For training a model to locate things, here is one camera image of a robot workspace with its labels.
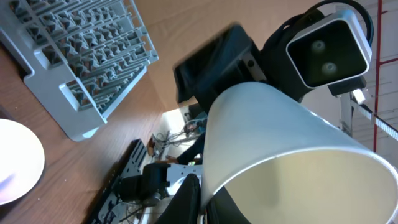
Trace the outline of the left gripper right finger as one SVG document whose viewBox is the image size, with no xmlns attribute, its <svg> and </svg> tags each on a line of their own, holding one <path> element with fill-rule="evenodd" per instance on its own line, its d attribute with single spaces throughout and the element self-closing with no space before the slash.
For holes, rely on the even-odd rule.
<svg viewBox="0 0 398 224">
<path fill-rule="evenodd" d="M 250 224 L 225 187 L 219 189 L 209 201 L 206 217 L 209 224 Z"/>
</svg>

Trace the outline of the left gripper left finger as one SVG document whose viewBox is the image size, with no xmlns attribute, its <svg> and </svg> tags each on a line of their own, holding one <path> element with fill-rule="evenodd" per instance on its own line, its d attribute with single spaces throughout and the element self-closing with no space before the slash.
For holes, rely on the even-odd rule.
<svg viewBox="0 0 398 224">
<path fill-rule="evenodd" d="M 195 224 L 200 206 L 200 182 L 188 174 L 155 224 Z"/>
</svg>

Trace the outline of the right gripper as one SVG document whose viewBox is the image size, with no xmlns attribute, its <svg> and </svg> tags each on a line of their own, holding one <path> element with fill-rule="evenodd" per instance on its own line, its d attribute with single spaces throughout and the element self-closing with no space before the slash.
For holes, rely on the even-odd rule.
<svg viewBox="0 0 398 224">
<path fill-rule="evenodd" d="M 222 92 L 243 82 L 268 84 L 301 102 L 311 88 L 294 68 L 286 46 L 298 32 L 323 18 L 323 13 L 315 9 L 288 19 L 262 49 L 241 24 L 230 24 L 174 66 L 177 103 L 196 98 L 208 112 Z"/>
</svg>

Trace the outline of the white plastic cup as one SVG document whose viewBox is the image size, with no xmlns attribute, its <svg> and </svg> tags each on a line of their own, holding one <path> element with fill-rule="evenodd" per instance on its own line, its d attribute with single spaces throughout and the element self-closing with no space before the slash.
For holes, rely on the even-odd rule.
<svg viewBox="0 0 398 224">
<path fill-rule="evenodd" d="M 392 223 L 393 165 L 281 91 L 258 82 L 213 102 L 201 206 L 226 189 L 250 223 Z"/>
</svg>

